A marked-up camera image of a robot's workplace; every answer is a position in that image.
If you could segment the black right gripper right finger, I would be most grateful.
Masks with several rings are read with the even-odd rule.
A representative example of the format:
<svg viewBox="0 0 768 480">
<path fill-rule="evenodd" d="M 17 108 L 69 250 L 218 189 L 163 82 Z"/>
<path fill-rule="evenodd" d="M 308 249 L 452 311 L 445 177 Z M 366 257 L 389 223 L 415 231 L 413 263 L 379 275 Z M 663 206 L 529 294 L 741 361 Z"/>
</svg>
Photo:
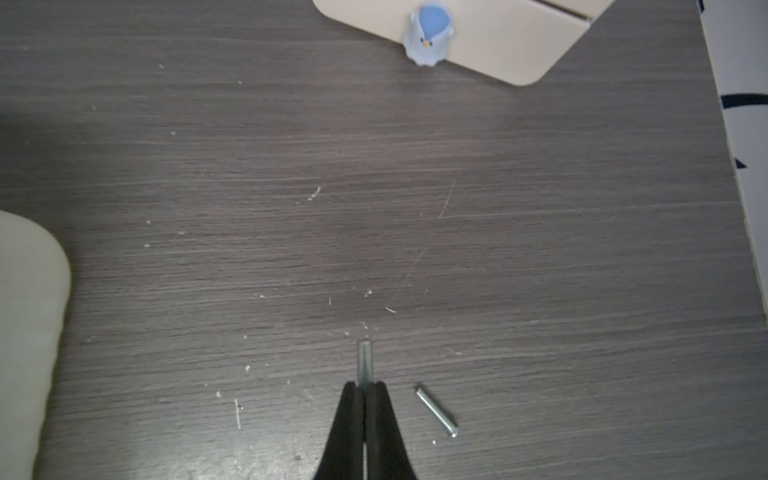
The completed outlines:
<svg viewBox="0 0 768 480">
<path fill-rule="evenodd" d="M 365 386 L 367 478 L 417 480 L 384 382 Z"/>
</svg>

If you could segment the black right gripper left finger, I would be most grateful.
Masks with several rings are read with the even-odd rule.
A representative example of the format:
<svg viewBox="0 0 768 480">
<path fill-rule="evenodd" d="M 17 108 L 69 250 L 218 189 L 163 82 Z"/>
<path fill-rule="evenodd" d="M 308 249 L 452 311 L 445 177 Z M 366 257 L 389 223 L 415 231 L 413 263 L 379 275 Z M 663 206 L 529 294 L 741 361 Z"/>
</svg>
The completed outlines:
<svg viewBox="0 0 768 480">
<path fill-rule="evenodd" d="M 314 480 L 362 480 L 364 395 L 354 382 L 342 389 Z"/>
</svg>

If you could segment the silver screw with round head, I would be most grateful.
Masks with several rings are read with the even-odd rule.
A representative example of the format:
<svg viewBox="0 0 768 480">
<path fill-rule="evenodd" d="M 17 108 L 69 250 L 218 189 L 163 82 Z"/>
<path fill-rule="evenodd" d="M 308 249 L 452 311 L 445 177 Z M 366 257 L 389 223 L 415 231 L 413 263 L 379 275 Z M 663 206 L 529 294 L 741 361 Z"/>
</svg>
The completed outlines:
<svg viewBox="0 0 768 480">
<path fill-rule="evenodd" d="M 430 411 L 435 419 L 446 430 L 450 438 L 457 438 L 459 435 L 459 425 L 451 414 L 436 400 L 436 398 L 422 385 L 417 385 L 414 389 L 415 395 L 422 404 Z"/>
</svg>

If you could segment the white oval storage tray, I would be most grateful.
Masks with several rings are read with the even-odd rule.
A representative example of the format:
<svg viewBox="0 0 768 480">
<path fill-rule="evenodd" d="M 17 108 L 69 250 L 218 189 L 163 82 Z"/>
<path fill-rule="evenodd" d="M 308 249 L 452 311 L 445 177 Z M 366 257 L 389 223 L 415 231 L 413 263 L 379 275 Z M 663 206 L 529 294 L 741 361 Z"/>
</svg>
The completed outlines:
<svg viewBox="0 0 768 480">
<path fill-rule="evenodd" d="M 71 292 L 67 256 L 42 226 L 1 213 L 1 477 L 31 479 Z"/>
</svg>

